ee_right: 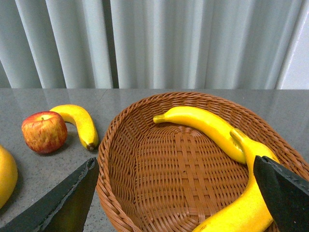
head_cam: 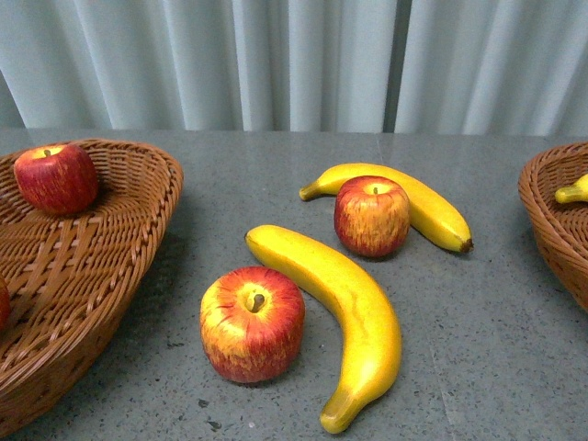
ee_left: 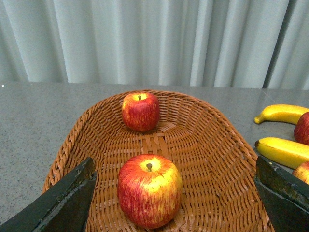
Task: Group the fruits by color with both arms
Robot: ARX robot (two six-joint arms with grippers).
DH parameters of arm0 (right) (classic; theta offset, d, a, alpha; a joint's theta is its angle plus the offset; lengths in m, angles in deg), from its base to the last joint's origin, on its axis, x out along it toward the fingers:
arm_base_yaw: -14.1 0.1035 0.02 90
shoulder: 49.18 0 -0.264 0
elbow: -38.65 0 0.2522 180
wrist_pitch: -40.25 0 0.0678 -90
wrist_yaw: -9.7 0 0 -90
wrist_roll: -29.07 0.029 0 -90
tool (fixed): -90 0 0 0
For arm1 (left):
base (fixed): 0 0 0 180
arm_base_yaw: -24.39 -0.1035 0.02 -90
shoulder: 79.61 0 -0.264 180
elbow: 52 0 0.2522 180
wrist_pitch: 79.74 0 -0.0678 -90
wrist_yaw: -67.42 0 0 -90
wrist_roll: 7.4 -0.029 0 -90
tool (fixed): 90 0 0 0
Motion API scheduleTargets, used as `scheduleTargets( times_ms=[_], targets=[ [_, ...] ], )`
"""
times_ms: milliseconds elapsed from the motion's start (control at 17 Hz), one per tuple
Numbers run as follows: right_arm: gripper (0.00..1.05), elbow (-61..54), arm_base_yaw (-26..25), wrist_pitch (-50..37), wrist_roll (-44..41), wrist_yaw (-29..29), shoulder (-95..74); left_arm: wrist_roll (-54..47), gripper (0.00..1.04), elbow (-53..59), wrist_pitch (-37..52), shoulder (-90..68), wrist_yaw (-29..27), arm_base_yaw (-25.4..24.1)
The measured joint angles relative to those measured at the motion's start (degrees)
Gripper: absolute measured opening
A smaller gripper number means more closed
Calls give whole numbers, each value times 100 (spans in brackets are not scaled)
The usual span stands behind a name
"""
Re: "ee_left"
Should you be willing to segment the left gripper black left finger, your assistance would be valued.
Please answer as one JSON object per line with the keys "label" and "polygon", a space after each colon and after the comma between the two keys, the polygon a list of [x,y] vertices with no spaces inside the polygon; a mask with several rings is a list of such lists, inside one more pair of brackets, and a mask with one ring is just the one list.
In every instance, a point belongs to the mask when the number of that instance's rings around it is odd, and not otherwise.
{"label": "left gripper black left finger", "polygon": [[2,232],[84,232],[97,173],[87,158],[1,225]]}

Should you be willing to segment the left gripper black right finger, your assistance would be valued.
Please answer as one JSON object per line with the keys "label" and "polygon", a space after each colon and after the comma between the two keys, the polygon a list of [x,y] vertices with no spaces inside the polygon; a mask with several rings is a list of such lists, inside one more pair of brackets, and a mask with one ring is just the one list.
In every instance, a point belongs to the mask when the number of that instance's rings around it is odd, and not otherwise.
{"label": "left gripper black right finger", "polygon": [[309,230],[309,185],[271,160],[256,160],[254,183],[277,232]]}

